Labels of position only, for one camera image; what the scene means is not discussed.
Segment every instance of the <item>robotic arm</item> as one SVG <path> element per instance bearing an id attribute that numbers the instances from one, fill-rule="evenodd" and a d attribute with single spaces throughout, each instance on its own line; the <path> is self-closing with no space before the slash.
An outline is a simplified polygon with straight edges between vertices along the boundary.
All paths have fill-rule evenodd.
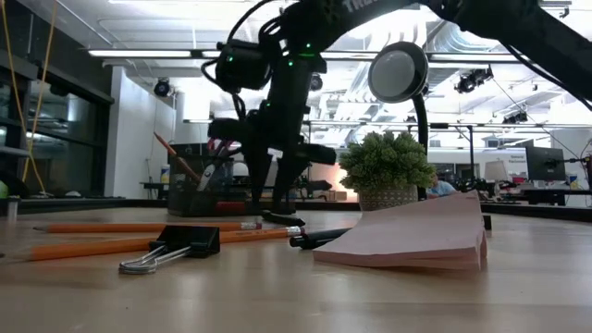
<path id="1" fill-rule="evenodd" d="M 232 31 L 271 1 L 258 3 Z M 332 149 L 304 143 L 301 136 L 303 117 L 310 111 L 306 101 L 312 75 L 327 72 L 320 53 L 346 32 L 413 4 L 429 6 L 465 31 L 499 40 L 530 66 L 517 51 L 522 52 L 550 74 L 542 76 L 584 103 L 592 100 L 592 89 L 579 84 L 592 79 L 592 43 L 545 12 L 537 0 L 302 0 L 266 23 L 259 31 L 259 43 L 232 39 L 232 32 L 227 43 L 218 45 L 220 57 L 203 66 L 209 80 L 232 94 L 240 118 L 214 120 L 208 134 L 241 142 L 254 204 L 258 204 L 271 163 L 269 147 L 283 152 L 273 194 L 276 211 L 281 211 L 283 194 L 309 161 L 329 165 L 336 161 Z M 215 79 L 204 70 L 214 64 Z M 269 80 L 266 100 L 247 114 L 239 91 L 260 90 Z"/>

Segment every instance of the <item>computer monitor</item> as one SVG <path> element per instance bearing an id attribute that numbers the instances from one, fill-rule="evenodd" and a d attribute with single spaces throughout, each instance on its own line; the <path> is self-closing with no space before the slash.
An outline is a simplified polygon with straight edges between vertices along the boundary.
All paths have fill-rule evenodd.
<path id="1" fill-rule="evenodd" d="M 508 170 L 503 161 L 485 163 L 485 180 L 508 180 Z"/>
<path id="2" fill-rule="evenodd" d="M 561 149 L 526 147 L 526 163 L 530 180 L 565 180 Z"/>

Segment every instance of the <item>desk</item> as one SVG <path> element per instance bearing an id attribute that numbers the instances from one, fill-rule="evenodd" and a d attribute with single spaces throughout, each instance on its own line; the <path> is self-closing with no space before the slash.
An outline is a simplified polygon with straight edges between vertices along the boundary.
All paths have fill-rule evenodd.
<path id="1" fill-rule="evenodd" d="M 566 195 L 592 195 L 589 190 L 532 189 L 523 190 L 528 204 L 557 204 L 565 206 Z"/>
<path id="2" fill-rule="evenodd" d="M 360 213 L 299 216 L 319 230 L 353 226 Z M 179 218 L 145 208 L 23 216 L 14 238 L 0 237 L 0 251 L 8 243 L 114 237 L 31 230 L 49 221 Z M 285 240 L 223 245 L 210 258 L 141 277 L 117 273 L 120 261 L 139 253 L 2 264 L 0 325 L 6 333 L 589 332 L 592 228 L 513 216 L 493 221 L 488 268 L 476 274 L 316 263 Z"/>

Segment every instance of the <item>paper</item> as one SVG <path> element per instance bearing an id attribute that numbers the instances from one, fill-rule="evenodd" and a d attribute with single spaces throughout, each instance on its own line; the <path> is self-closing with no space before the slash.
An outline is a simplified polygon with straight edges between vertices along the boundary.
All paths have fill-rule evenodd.
<path id="1" fill-rule="evenodd" d="M 318 261 L 370 267 L 478 269 L 487 255 L 477 193 L 364 212 L 350 231 L 314 250 Z"/>

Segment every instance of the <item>rope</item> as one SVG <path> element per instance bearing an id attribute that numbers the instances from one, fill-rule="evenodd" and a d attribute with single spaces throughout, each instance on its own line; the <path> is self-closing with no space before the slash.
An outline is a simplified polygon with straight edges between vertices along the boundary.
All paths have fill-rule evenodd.
<path id="1" fill-rule="evenodd" d="M 47 77 L 47 67 L 49 66 L 49 55 L 52 50 L 52 41 L 54 40 L 54 27 L 56 25 L 57 16 L 57 0 L 54 0 L 54 9 L 52 11 L 52 21 L 49 28 L 49 38 L 47 40 L 47 48 L 45 50 L 45 62 L 43 62 L 43 74 L 41 76 L 41 83 L 39 85 L 39 98 L 37 99 L 37 109 L 35 110 L 35 117 L 33 118 L 33 128 L 31 129 L 31 140 L 29 141 L 29 156 L 33 155 L 33 138 L 35 137 L 35 131 L 37 130 L 37 120 L 41 113 L 41 105 L 43 102 L 43 88 L 45 86 L 45 78 Z M 27 173 L 29 171 L 29 158 L 25 161 L 25 171 L 22 175 L 22 181 L 27 180 Z"/>
<path id="2" fill-rule="evenodd" d="M 12 59 L 12 47 L 10 46 L 10 33 L 8 33 L 8 19 L 6 17 L 6 2 L 5 0 L 0 0 L 0 6 L 2 9 L 2 20 L 4 22 L 4 34 L 6 38 L 6 50 L 8 51 L 8 65 L 10 66 L 10 76 L 12 77 L 12 85 L 14 87 L 13 91 L 15 92 L 15 99 L 17 100 L 17 109 L 18 109 L 18 117 L 20 118 L 20 127 L 22 128 L 22 132 L 27 137 L 27 124 L 25 124 L 25 119 L 22 114 L 22 104 L 20 103 L 20 96 L 19 96 L 19 88 L 17 85 L 17 74 L 15 73 L 15 66 Z M 29 159 L 32 161 L 33 164 L 33 171 L 35 173 L 35 177 L 39 182 L 39 186 L 41 187 L 42 191 L 45 192 L 45 187 L 43 185 L 43 181 L 39 176 L 39 172 L 37 171 L 37 166 L 35 165 L 35 159 L 31 152 L 29 152 Z"/>

